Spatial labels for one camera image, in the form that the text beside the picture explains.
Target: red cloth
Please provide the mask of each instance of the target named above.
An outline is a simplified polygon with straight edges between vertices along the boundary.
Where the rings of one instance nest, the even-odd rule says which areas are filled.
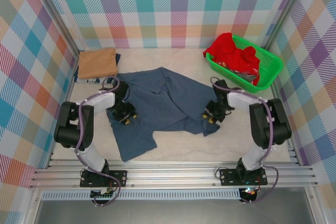
[[[213,61],[230,70],[240,73],[251,74],[257,76],[253,81],[253,85],[257,85],[259,81],[259,62],[256,57],[256,50],[253,47],[247,47],[241,50],[236,47],[232,40],[231,33],[221,34],[213,44],[203,52],[214,56]]]

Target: green basket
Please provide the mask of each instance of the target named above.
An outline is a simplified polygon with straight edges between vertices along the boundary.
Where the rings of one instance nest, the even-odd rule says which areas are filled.
[[[251,42],[248,42],[247,40],[237,35],[232,35],[232,39],[235,42],[237,48],[245,49],[246,47],[253,46],[256,49],[256,56],[258,57],[258,59],[260,59],[260,79],[257,86],[254,86],[253,84],[249,83],[238,75],[232,73],[228,69],[213,62],[212,58],[214,57],[207,53],[206,59],[208,60],[210,67],[248,92],[256,93],[258,91],[269,88],[284,66],[282,60],[276,55],[262,49],[261,47],[254,45]]]

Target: laundry basket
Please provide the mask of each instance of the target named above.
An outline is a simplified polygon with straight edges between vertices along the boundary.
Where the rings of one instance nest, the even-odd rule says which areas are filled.
[[[237,48],[245,49],[246,47],[253,46],[256,49],[256,56],[260,60],[260,79],[257,86],[254,86],[253,84],[249,83],[238,75],[232,73],[230,70],[213,62],[212,58],[214,57],[207,53],[206,59],[208,60],[210,67],[248,92],[256,93],[258,91],[269,88],[284,66],[282,60],[276,55],[262,49],[261,47],[254,45],[251,42],[248,42],[247,40],[237,35],[232,34],[232,39],[235,42]]]

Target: folded cloth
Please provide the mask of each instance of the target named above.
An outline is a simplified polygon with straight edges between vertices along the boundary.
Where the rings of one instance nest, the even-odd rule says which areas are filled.
[[[115,48],[79,53],[79,79],[113,76],[118,73]]]
[[[188,77],[158,68],[118,74],[129,85],[125,101],[133,104],[138,116],[121,124],[107,110],[123,161],[157,147],[153,131],[187,131],[207,136],[219,129],[202,117],[205,106],[216,100],[212,87]]]
[[[213,61],[231,71],[237,71],[248,76],[256,76],[253,85],[259,81],[259,62],[256,57],[256,50],[253,47],[247,47],[243,50],[236,47],[231,33],[221,34],[213,44],[203,52],[214,56]]]
[[[119,60],[120,60],[120,57],[121,55],[120,54],[115,54],[115,64],[118,66],[118,63],[119,63]],[[104,77],[98,77],[98,78],[89,78],[89,79],[79,79],[78,78],[78,68],[76,69],[75,73],[73,74],[74,75],[74,81],[75,82],[81,82],[81,83],[102,83],[103,80],[107,77],[107,76],[104,76]],[[109,78],[107,79],[106,83],[112,83],[112,78]]]

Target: white floor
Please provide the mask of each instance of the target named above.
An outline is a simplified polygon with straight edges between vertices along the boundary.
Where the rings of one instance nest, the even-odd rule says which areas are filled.
[[[165,67],[206,85],[210,77],[222,78],[210,69],[202,55],[203,49],[118,49],[121,54],[119,73],[136,72]],[[236,85],[227,81],[229,87]],[[75,83],[71,101],[78,102],[98,92],[99,84]],[[270,89],[258,96],[270,99]],[[94,119],[93,142],[106,159],[121,160],[113,131],[105,113]],[[207,137],[188,132],[154,132],[158,147],[133,160],[135,161],[238,161],[253,142],[250,133],[249,116],[234,110],[220,125],[220,129]],[[53,158],[74,159],[73,151],[56,145]],[[267,161],[288,162],[290,160],[285,144],[268,157]]]

